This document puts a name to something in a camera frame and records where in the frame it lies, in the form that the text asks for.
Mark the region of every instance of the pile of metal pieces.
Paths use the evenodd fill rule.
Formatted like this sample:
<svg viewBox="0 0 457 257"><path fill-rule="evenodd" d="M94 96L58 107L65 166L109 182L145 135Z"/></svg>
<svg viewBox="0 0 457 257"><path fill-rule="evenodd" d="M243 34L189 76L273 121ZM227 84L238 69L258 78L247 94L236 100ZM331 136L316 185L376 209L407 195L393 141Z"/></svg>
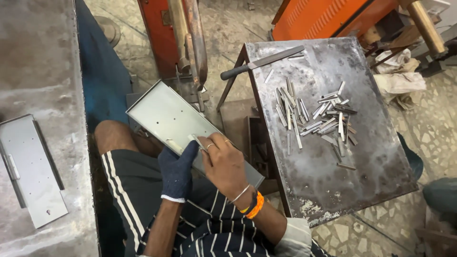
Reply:
<svg viewBox="0 0 457 257"><path fill-rule="evenodd" d="M295 94L293 83L290 82L289 78L287 78L286 82L287 90L283 87L275 89L276 111L284 127L291 130L293 126L298 148L303 148L300 136L317 134L332 145L338 158L336 164L338 167L355 170L353 165L343 164L343 157L347 156L346 146L349 141L353 145L357 145L357 140L354 136L357 132L351 127L350 123L351 115L356 115L357 111L349 106L349 99L343 100L341 98L345 82L341 83L338 91L322 96L318 101L320 106L311 113L311 116L303 99L298 98ZM287 134L288 155L291 154L291 147L291 135Z"/></svg>

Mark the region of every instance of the hand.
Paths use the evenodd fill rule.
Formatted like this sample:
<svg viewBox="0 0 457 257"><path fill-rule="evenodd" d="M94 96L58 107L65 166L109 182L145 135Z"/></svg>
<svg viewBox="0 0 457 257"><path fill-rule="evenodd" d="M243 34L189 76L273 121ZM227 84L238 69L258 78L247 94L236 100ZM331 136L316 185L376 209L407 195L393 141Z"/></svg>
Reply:
<svg viewBox="0 0 457 257"><path fill-rule="evenodd" d="M198 153L198 143L192 140L181 157L170 148L164 147L159 154L159 166L162 173L164 188L161 198L185 203L192 191L192 162Z"/></svg>
<svg viewBox="0 0 457 257"><path fill-rule="evenodd" d="M243 153L237 150L222 134L213 133L209 137L198 137L208 152L201 150L206 177L219 191L233 201L248 186L244 173Z"/></svg>

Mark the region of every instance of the black handle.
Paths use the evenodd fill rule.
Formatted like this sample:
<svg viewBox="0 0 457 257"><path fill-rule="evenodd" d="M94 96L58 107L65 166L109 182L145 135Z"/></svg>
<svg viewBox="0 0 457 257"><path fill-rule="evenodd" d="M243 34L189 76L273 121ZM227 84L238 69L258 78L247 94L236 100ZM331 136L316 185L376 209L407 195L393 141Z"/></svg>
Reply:
<svg viewBox="0 0 457 257"><path fill-rule="evenodd" d="M229 78L236 77L237 75L240 75L243 72L246 72L249 70L248 65L242 65L240 67L224 71L221 73L221 79L222 80L228 80Z"/></svg>

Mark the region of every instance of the metal table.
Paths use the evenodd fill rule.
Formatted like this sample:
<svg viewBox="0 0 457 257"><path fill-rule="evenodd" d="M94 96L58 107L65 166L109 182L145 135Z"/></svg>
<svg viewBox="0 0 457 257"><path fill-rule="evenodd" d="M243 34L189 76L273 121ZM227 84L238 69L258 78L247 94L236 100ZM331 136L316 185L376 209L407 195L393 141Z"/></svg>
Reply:
<svg viewBox="0 0 457 257"><path fill-rule="evenodd" d="M0 6L0 119L34 115L68 209L35 229L0 161L0 256L98 256L74 2Z"/></svg>
<svg viewBox="0 0 457 257"><path fill-rule="evenodd" d="M355 37L245 43L235 67L244 61L304 45L304 59L287 58L249 71L260 116L275 154L276 177L286 215L308 219L311 226L418 190L411 168L393 128L371 71ZM264 81L271 69L274 73ZM292 154L287 155L287 130L275 110L274 89L294 83L298 97L311 113L317 100L346 82L342 97L358 111L351 117L357 146L349 146L355 171L336 166L331 145L318 135L301 137L299 150L292 132ZM223 104L235 78L228 81L218 105Z"/></svg>

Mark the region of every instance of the blue cloth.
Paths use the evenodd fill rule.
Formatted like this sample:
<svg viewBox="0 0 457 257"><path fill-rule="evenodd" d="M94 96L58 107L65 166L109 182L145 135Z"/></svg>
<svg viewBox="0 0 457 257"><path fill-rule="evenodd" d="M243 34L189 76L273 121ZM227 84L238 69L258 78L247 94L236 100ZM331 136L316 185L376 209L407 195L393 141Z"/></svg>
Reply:
<svg viewBox="0 0 457 257"><path fill-rule="evenodd" d="M164 147L159 154L159 166L162 172L163 190L161 198L185 203L192 190L192 162L198 153L198 143L192 140L181 157L170 148Z"/></svg>

